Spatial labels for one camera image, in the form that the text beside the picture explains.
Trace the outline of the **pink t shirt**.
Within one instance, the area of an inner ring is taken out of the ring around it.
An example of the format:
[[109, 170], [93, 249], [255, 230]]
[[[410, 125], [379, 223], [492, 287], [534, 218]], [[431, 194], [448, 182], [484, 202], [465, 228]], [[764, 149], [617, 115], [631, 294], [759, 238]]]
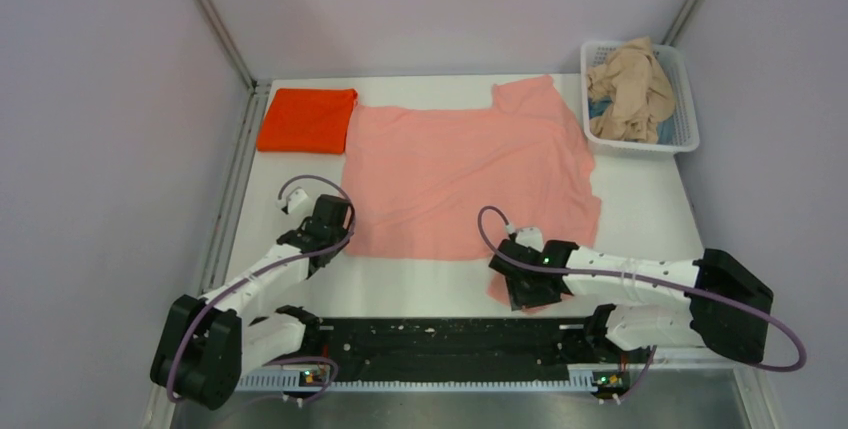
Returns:
[[470, 262], [504, 226], [591, 246], [602, 202], [575, 113], [548, 75], [497, 84], [472, 109], [359, 106], [351, 116], [343, 189], [356, 211], [352, 257]]

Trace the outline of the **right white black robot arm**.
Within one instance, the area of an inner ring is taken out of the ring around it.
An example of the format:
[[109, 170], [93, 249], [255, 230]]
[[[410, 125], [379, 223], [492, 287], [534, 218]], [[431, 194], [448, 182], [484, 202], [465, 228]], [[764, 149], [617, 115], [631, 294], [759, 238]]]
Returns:
[[647, 346], [705, 347], [733, 361], [764, 359], [773, 291], [729, 253], [657, 261], [549, 240], [537, 250], [506, 238], [489, 261], [515, 309], [560, 295], [596, 296], [586, 346], [600, 361]]

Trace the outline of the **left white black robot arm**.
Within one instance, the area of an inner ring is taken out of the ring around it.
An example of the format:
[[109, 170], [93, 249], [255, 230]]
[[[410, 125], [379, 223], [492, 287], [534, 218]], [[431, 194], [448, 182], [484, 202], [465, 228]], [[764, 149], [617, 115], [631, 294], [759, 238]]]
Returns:
[[317, 316], [283, 303], [287, 290], [328, 265], [348, 244], [355, 210], [344, 195], [323, 194], [294, 229], [237, 278], [201, 296], [183, 295], [167, 314], [149, 376], [173, 402], [220, 408], [241, 377], [290, 355], [319, 353]]

